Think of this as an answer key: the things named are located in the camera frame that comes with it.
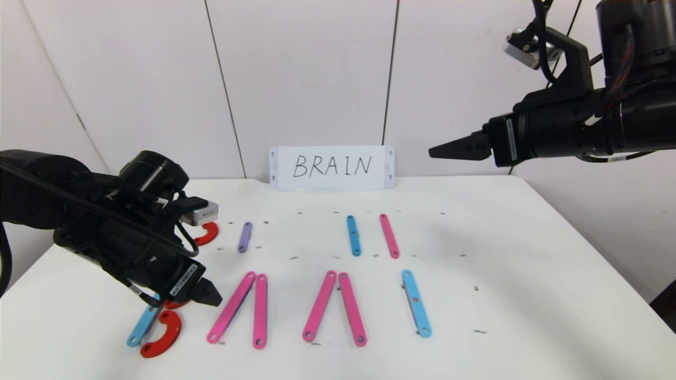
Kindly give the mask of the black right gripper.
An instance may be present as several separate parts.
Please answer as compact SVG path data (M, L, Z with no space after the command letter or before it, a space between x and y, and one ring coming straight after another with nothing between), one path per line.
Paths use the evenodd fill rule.
M489 120L478 131L429 148L430 158L482 161L492 156L498 167L535 158L563 158L611 153L602 122L588 126L596 99L588 97L524 108Z

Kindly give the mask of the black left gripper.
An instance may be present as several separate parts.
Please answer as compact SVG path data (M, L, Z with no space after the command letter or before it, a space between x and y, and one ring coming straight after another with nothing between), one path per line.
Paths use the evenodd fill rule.
M158 293L161 301L219 306L222 296L212 281L202 278L205 266L195 259L196 244L189 251L176 233L159 236L165 241L138 232L116 235L116 280L145 303L154 303L143 291L147 288Z

